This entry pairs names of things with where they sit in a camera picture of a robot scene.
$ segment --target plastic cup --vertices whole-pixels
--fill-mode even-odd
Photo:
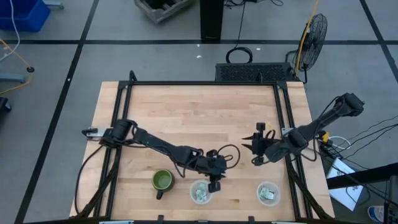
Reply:
[[[207,180],[197,180],[191,185],[191,188],[189,190],[190,191],[189,195],[191,196],[193,202],[197,203],[198,205],[205,205],[209,203],[211,198],[213,198],[213,194],[209,193],[208,184],[209,182]],[[206,200],[204,202],[199,202],[197,200],[197,190],[201,187],[201,185],[204,185],[206,189]]]
[[[260,191],[263,187],[269,189],[271,192],[274,193],[274,199],[265,199],[265,198],[260,197]],[[276,186],[276,184],[274,184],[272,182],[264,181],[263,183],[259,184],[259,186],[257,187],[256,193],[257,193],[257,198],[259,199],[259,201],[265,206],[273,207],[279,203],[279,200],[280,200],[279,188],[278,188],[278,186]]]

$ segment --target wooden tabletop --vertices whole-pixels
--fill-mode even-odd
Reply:
[[[109,127],[117,86],[117,82],[102,84],[94,127]],[[288,83],[288,88],[296,126],[308,124],[311,116],[302,83]],[[251,164],[254,157],[251,151],[241,146],[250,144],[241,139],[256,131],[257,122],[267,123],[267,128],[275,129],[276,137],[280,137],[271,86],[134,86],[127,118],[177,146],[189,145],[206,152],[235,144],[240,148],[241,160],[234,169],[226,171],[221,191],[215,193],[208,204],[197,205],[189,196],[190,185],[207,177],[187,171],[186,178],[182,179],[168,157],[151,149],[124,147],[112,219],[156,220],[158,215],[164,215],[165,220],[246,221],[248,216],[254,216],[256,221],[294,220],[285,161],[255,167]],[[97,148],[97,142],[88,142],[84,159]],[[95,155],[82,172],[78,193],[80,209],[98,188],[104,152],[103,149]],[[304,153],[313,156],[311,151]],[[235,163],[235,149],[225,149],[223,154],[232,154],[234,160],[229,163]],[[309,191],[325,211],[334,216],[321,160],[303,160],[303,167]],[[174,188],[165,193],[162,200],[156,200],[151,184],[152,175],[159,169],[168,169],[176,177]],[[257,186],[263,181],[273,182],[280,189],[281,200],[275,207],[265,207],[256,197]],[[298,194],[304,217],[299,190]],[[107,200],[108,191],[103,197],[101,214],[104,214]]]

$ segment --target mug handle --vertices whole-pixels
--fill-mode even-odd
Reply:
[[[156,199],[157,199],[157,200],[160,200],[160,199],[162,199],[162,196],[163,196],[163,191],[158,190],[158,191],[157,191],[157,194],[156,194]]]

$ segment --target green mug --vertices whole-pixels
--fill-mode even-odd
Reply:
[[[160,200],[164,192],[168,192],[174,186],[174,175],[168,170],[158,170],[152,177],[152,185],[157,190],[156,199]]]

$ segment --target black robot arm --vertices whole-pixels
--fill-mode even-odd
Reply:
[[[257,159],[259,160],[255,163],[257,165],[262,164],[260,161],[264,160],[262,158],[263,155],[270,162],[277,162],[288,153],[300,154],[303,149],[307,148],[308,142],[315,137],[318,130],[323,129],[338,118],[361,114],[363,105],[364,103],[354,93],[346,93],[343,96],[336,97],[335,105],[330,111],[327,111],[308,125],[294,128],[283,136],[281,140],[274,139],[274,134],[272,138],[269,138],[268,135],[272,131],[268,132],[264,138],[262,135],[265,131],[265,124],[258,123],[257,130],[259,132],[254,133],[252,137],[246,138],[252,140],[252,145],[244,144],[244,146],[257,155]]]
[[[130,130],[132,132],[132,139],[126,140]],[[209,176],[209,192],[217,192],[221,189],[218,181],[225,177],[223,174],[227,170],[227,160],[225,156],[219,155],[217,150],[213,149],[204,156],[202,149],[190,146],[174,146],[139,128],[137,123],[131,120],[118,120],[114,128],[105,131],[99,144],[111,148],[130,146],[148,147],[156,150],[168,156],[179,167]]]

